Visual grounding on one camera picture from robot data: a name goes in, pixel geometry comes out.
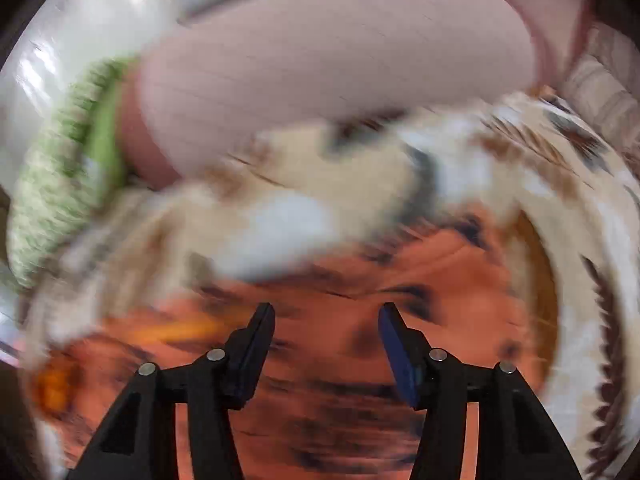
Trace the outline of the pink bolster pillow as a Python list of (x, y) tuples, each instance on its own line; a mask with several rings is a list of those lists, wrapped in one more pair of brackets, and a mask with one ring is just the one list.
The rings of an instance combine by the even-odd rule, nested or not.
[(490, 101), (532, 88), (540, 69), (506, 0), (226, 0), (142, 51), (117, 141), (164, 188), (258, 131)]

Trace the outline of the leaf pattern fleece blanket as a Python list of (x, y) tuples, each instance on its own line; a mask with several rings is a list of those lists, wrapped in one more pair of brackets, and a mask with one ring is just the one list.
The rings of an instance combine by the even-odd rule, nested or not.
[[(639, 187), (552, 93), (302, 122), (163, 191), (121, 188), (43, 273), (27, 390), (55, 348), (112, 318), (218, 282), (280, 280), (476, 208), (503, 234), (511, 288), (544, 352), (546, 378), (531, 386), (582, 478), (614, 478), (639, 440)], [(62, 479), (78, 461), (64, 464), (29, 399)]]

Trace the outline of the striped beige cushion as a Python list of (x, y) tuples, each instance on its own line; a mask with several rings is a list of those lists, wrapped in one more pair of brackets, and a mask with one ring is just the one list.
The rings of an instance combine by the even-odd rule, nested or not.
[(578, 115), (639, 174), (639, 48), (602, 22), (589, 31), (561, 94)]

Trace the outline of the orange floral garment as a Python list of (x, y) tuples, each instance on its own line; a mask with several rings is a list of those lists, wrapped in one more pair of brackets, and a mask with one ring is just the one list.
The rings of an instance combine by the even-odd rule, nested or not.
[(476, 208), (280, 280), (177, 292), (55, 348), (28, 390), (74, 466), (140, 364), (191, 363), (268, 302), (277, 313), (268, 359), (254, 398), (231, 416), (247, 478), (405, 479), (423, 417), (398, 396), (378, 336), (382, 304), (462, 362), (512, 361), (533, 387), (544, 383), (544, 352), (511, 288), (502, 241)]

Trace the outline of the green checkered pillow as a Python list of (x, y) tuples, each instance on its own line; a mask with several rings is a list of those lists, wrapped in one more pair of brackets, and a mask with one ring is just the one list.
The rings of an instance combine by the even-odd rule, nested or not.
[(90, 64), (29, 148), (6, 229), (9, 267), (21, 288), (34, 287), (47, 261), (125, 185), (128, 168), (116, 130), (132, 66), (133, 58)]

